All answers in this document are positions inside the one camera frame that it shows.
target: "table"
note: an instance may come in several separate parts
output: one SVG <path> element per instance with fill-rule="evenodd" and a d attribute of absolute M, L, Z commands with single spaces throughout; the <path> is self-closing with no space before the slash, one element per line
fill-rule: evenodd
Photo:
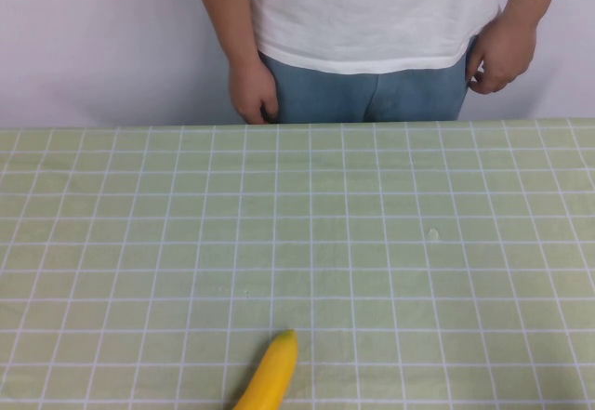
<path fill-rule="evenodd" d="M 595 120 L 0 131 L 0 409 L 590 409 Z"/>

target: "shirt hem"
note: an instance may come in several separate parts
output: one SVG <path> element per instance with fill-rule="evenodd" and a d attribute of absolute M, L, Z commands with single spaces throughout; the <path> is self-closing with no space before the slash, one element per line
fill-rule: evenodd
<path fill-rule="evenodd" d="M 408 70 L 439 70 L 450 68 L 458 63 L 465 55 L 469 47 L 469 41 L 477 35 L 481 29 L 470 33 L 461 48 L 453 56 L 428 57 L 422 59 L 391 59 L 391 60 L 372 60 L 372 61 L 332 61 L 318 60 L 309 57 L 299 56 L 285 52 L 278 47 L 264 43 L 259 40 L 258 50 L 267 57 L 277 60 L 288 66 L 300 69 L 309 69 L 321 73 L 338 73 L 344 75 L 353 75 L 357 73 L 397 73 Z"/>

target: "white t-shirt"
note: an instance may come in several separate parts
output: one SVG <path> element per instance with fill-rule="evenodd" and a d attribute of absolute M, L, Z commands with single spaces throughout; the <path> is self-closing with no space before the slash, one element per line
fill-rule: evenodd
<path fill-rule="evenodd" d="M 299 68 L 392 73 L 454 65 L 497 0 L 252 0 L 258 48 Z"/>

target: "right hand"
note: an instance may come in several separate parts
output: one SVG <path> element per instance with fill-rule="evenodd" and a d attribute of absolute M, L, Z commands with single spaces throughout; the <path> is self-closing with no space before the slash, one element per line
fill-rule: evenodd
<path fill-rule="evenodd" d="M 268 123 L 261 107 L 270 119 L 275 119 L 279 113 L 275 79 L 260 60 L 230 67 L 230 94 L 233 107 L 249 125 Z"/>

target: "person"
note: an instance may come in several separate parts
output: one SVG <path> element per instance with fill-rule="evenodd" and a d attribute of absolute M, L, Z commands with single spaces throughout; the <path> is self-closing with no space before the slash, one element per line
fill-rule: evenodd
<path fill-rule="evenodd" d="M 457 119 L 524 73 L 551 0 L 203 0 L 248 124 Z"/>

